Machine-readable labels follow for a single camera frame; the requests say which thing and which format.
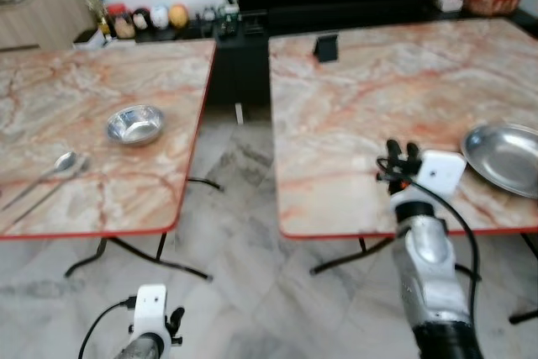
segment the metal spoon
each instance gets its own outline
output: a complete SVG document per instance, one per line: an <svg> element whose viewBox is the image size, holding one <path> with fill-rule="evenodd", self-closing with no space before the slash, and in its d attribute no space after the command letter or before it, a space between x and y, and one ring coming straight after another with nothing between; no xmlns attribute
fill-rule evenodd
<svg viewBox="0 0 538 359"><path fill-rule="evenodd" d="M77 178L78 176L80 176L81 174L86 172L89 166L90 166L90 159L88 157L86 157L84 159L84 161L82 162L82 164L76 169L75 172L73 172L68 178L64 178L63 180L58 182L58 184L56 184L56 186L54 188L52 188L43 198L41 198L39 201L34 203L26 212L24 212L19 217L17 217L13 221L13 224L17 224L19 221L21 221L26 216L31 214L34 211L34 209L36 209L44 201L46 201L50 196L52 196L52 194L54 194L56 191L58 191L66 182L68 182L68 181L70 181L70 180L72 180L74 178Z"/></svg>
<svg viewBox="0 0 538 359"><path fill-rule="evenodd" d="M29 184L19 195L17 195L14 199L8 202L8 204L6 204L2 208L2 211L6 210L11 205L19 201L21 198L28 195L35 187L37 187L41 182L43 182L48 177L58 172L64 172L65 170L68 170L71 167L73 167L75 162L76 162L76 153L74 151L70 151L68 153L65 153L65 155L61 155L60 157L58 157L58 160L56 160L56 163L54 163L54 167L51 170L44 172L43 174L39 176L37 180Z"/></svg>

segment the black cabinet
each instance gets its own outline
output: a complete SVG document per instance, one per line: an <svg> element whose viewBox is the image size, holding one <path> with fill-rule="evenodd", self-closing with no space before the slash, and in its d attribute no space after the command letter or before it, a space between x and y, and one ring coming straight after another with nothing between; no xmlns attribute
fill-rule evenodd
<svg viewBox="0 0 538 359"><path fill-rule="evenodd" d="M208 103L268 104L268 37L245 36L239 27L236 36L216 41Z"/></svg>

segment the egg-shaped ornament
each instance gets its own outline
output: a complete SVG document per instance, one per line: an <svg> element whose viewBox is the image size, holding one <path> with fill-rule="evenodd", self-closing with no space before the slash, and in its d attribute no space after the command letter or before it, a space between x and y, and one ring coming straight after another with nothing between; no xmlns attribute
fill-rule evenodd
<svg viewBox="0 0 538 359"><path fill-rule="evenodd" d="M188 25L188 11L182 4L174 4L168 14L170 23L177 29L182 29Z"/></svg>
<svg viewBox="0 0 538 359"><path fill-rule="evenodd" d="M154 6L150 10L151 23L156 29L168 27L168 8L166 6Z"/></svg>
<svg viewBox="0 0 538 359"><path fill-rule="evenodd" d="M150 11L147 8L137 8L133 12L133 23L139 31L150 29L152 27Z"/></svg>

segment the metal table leg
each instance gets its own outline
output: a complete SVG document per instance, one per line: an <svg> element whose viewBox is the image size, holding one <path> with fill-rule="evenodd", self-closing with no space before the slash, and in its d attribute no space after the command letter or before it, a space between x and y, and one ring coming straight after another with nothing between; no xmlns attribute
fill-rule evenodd
<svg viewBox="0 0 538 359"><path fill-rule="evenodd" d="M237 118L237 124L242 125L243 120L243 105L241 103L235 103L235 117Z"/></svg>
<svg viewBox="0 0 538 359"><path fill-rule="evenodd" d="M201 182L202 184L209 185L210 187L213 187L215 189L218 189L220 192L224 192L224 187L216 182L213 182L211 180L208 180L206 178L198 178L198 177L189 177L187 179L189 182Z"/></svg>
<svg viewBox="0 0 538 359"><path fill-rule="evenodd" d="M201 271L199 271L197 269L193 269L191 267L186 267L186 266L181 265L181 264L176 264L174 262L163 261L161 259L161 254L162 254L162 248L164 247L164 244L165 244L165 239L166 239L166 233L163 233L163 235L161 236L161 240L159 242L159 248L157 250L157 254L156 254L155 258L153 256L148 256L144 252L138 250L137 248L133 247L132 245L126 243L125 241L118 239L117 237L110 237L110 238L107 238L107 239L101 239L101 242L99 243L99 247L98 247L98 250L95 253L95 255L93 255L93 256L85 259L85 260L82 260L82 261L80 261L80 262L78 262L78 263L76 263L74 265L72 265L66 271L66 273L64 274L64 277L70 277L71 274L77 268L83 267L86 264L89 264L91 262L96 261L100 256L103 255L105 247L107 245L107 241L110 241L110 242L113 242L115 245L120 246L124 250L127 250L131 254L135 254L137 257L142 258L143 260L152 262L152 263L157 264L157 265L162 265L164 267L169 267L169 268L177 269L179 271L184 271L184 272L191 273L192 275L196 275L197 277L201 277L202 279L205 279L208 282L213 281L213 277L211 275L203 273L203 272L201 272Z"/></svg>
<svg viewBox="0 0 538 359"><path fill-rule="evenodd" d="M530 311L529 313L510 315L508 321L510 324L516 325L523 323L524 321L528 321L529 319L538 319L538 309L535 311Z"/></svg>
<svg viewBox="0 0 538 359"><path fill-rule="evenodd" d="M532 241L530 241L530 238L525 233L521 234L521 237L523 237L523 240L525 241L526 245L530 248L532 253L535 255L536 259L538 260L538 250L536 249L535 245L532 244ZM538 309L534 311L530 311L529 313L523 313L523 314L513 314L510 315L508 318L508 321L512 325L516 325L519 323L523 323L524 321L528 321L530 319L536 319L538 318Z"/></svg>
<svg viewBox="0 0 538 359"><path fill-rule="evenodd" d="M76 264L71 265L71 267L66 271L64 274L64 277L70 277L71 274L80 267L84 267L85 265L96 261L98 258L100 258L104 254L104 249L107 247L107 239L101 239L99 241L98 250L93 256L90 256L89 258L86 258L85 260L79 261Z"/></svg>
<svg viewBox="0 0 538 359"><path fill-rule="evenodd" d="M370 248L370 250L368 250L366 247L366 243L364 242L364 239L360 238L359 243L361 245L361 252L358 252L356 254L351 254L350 256L343 256L333 261L326 262L325 264L318 265L317 267L314 267L310 270L310 275L314 276L314 275L319 274L320 272L327 271L330 268L334 268L339 265L346 264L348 262L357 261L357 260L360 260L361 258L366 258L367 256L370 256L372 254L375 254L376 252L379 252L384 247L386 247L391 242L393 242L393 240L394 239L391 239L391 238L381 240L380 242L375 244L372 248ZM472 277L472 271L469 268L464 267L461 264L456 264L454 269L456 271L464 273L465 275L469 277ZM480 275L478 275L477 280L482 281L482 278L480 277Z"/></svg>
<svg viewBox="0 0 538 359"><path fill-rule="evenodd" d="M317 267L314 267L310 270L310 275L314 276L314 275L319 274L320 272L327 271L330 268L334 268L339 265L346 264L348 262L360 260L361 258L365 258L367 256L375 254L376 252L382 250L384 247L392 243L393 240L394 239L392 238L383 239L379 241L377 244L375 244L372 248L370 248L370 250L361 251L356 254L351 254L350 256L343 256L336 260L326 262L325 264L318 265Z"/></svg>

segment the marble table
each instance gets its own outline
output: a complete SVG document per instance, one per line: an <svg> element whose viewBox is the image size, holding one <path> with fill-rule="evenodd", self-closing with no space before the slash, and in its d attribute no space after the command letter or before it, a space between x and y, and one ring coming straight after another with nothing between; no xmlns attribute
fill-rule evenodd
<svg viewBox="0 0 538 359"><path fill-rule="evenodd" d="M63 153L74 150L91 159L87 172L18 223L15 218L61 176L0 212L0 239L110 240L172 229L182 205L214 47L212 40L203 40L0 56L0 206L52 168ZM165 114L162 136L144 147L109 142L108 117L142 103Z"/></svg>
<svg viewBox="0 0 538 359"><path fill-rule="evenodd" d="M272 121L281 232L291 238L390 236L385 142L459 150L475 125L538 129L538 43L503 19L339 32L339 60L317 34L271 39ZM467 168L455 207L477 233L538 231L536 201ZM451 233L461 228L448 213Z"/></svg>

